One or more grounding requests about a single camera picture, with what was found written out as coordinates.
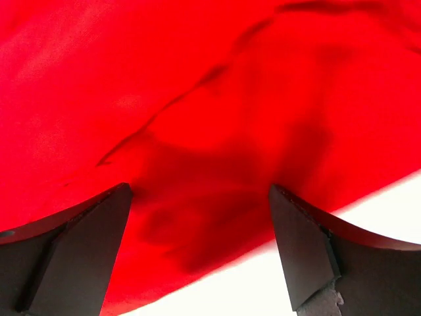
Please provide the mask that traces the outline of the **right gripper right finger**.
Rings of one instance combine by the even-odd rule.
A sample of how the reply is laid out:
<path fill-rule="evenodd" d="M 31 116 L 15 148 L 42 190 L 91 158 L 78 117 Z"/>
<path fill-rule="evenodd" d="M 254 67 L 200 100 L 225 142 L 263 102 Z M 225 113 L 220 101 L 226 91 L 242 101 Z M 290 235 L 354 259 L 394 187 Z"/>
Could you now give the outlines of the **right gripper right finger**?
<path fill-rule="evenodd" d="M 420 314 L 418 244 L 357 227 L 280 186 L 269 202 L 296 314 Z"/>

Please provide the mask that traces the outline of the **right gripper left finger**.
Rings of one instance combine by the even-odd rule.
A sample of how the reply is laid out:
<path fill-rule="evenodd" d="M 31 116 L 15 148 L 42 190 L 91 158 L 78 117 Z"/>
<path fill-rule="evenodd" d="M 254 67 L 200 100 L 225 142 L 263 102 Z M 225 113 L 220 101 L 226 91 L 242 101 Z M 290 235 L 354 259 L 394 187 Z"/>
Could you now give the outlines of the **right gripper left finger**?
<path fill-rule="evenodd" d="M 99 315 L 130 213 L 121 183 L 1 232 L 2 315 Z"/>

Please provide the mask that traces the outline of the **red t shirt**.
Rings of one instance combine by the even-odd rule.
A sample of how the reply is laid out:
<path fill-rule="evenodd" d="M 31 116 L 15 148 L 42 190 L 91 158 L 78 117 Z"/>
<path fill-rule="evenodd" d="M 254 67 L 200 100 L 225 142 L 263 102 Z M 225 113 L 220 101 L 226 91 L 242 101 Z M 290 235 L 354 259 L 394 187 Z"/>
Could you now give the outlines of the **red t shirt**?
<path fill-rule="evenodd" d="M 1 228 L 128 183 L 103 315 L 419 168 L 419 1 L 1 2 Z"/>

